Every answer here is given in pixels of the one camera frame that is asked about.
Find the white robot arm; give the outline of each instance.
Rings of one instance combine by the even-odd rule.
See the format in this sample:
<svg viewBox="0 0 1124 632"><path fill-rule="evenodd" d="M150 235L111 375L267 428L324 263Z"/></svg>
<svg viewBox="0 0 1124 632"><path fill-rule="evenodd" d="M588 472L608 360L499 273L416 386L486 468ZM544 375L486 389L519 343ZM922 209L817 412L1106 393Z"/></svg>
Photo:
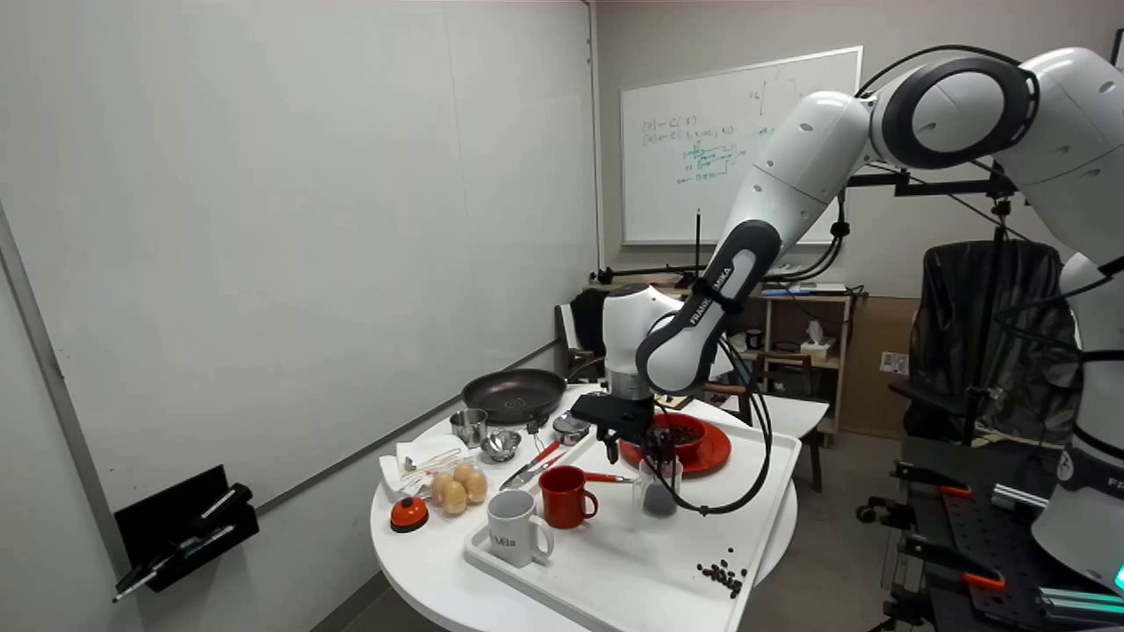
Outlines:
<svg viewBox="0 0 1124 632"><path fill-rule="evenodd" d="M847 187L862 155L907 167L944 167L982 155L1009 171L1044 224L1078 257L1061 289L1081 346L1124 346L1124 76L1091 49L1027 63L964 55L892 79L874 97L810 94L736 199L728 231L694 299L637 346L641 375L662 393L705 378L728 312ZM1086 364L1074 439L1038 540L1065 565L1124 594L1124 364Z"/></svg>

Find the whiteboard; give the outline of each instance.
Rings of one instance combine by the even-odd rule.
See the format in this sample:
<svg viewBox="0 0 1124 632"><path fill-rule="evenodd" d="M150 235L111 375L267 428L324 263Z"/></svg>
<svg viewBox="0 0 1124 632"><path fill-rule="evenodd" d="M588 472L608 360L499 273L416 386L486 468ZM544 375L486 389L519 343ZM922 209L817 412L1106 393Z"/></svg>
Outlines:
<svg viewBox="0 0 1124 632"><path fill-rule="evenodd" d="M582 2L0 22L0 196L114 508L270 503L557 339L596 265Z"/></svg>
<svg viewBox="0 0 1124 632"><path fill-rule="evenodd" d="M752 152L810 90L859 90L862 45L752 63L622 94L627 241L717 241ZM801 244L825 244L833 209Z"/></svg>

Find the plate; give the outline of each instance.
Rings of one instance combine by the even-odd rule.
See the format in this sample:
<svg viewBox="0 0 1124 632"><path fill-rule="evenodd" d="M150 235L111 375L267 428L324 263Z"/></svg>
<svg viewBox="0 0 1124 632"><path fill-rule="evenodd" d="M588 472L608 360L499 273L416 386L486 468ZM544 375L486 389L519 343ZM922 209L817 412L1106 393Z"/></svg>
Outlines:
<svg viewBox="0 0 1124 632"><path fill-rule="evenodd" d="M683 458L683 472L684 476L705 476L714 469L722 469L732 458L732 435L711 422L700 422L703 435L700 435L700 454L696 458ZM641 462L641 447L637 442L619 442L627 462Z"/></svg>

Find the floor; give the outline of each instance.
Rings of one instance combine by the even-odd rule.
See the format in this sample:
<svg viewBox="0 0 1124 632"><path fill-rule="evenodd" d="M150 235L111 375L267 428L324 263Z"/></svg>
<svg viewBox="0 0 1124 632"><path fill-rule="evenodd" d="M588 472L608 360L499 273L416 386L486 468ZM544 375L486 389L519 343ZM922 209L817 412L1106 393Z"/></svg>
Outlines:
<svg viewBox="0 0 1124 632"><path fill-rule="evenodd" d="M835 435L824 448L825 488L810 488L810 454L798 469L801 518L780 567L752 597L743 628L820 632L874 628L882 597L896 567L896 532L853 518L867 496L896 499L890 476L900 442L870 435ZM385 578L334 618L334 632L435 632Z"/></svg>

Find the black office chair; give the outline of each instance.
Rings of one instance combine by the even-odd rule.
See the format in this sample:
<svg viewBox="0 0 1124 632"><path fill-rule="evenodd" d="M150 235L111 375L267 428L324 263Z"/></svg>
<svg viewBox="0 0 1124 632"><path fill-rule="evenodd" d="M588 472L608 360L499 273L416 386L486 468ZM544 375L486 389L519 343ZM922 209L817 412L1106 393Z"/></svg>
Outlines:
<svg viewBox="0 0 1124 632"><path fill-rule="evenodd" d="M1065 426L1078 386L1052 386L1044 368L1068 346L1074 323L1058 299L1061 257L1044 241L954 241L924 257L913 316L909 435L970 442L982 422L1017 435Z"/></svg>

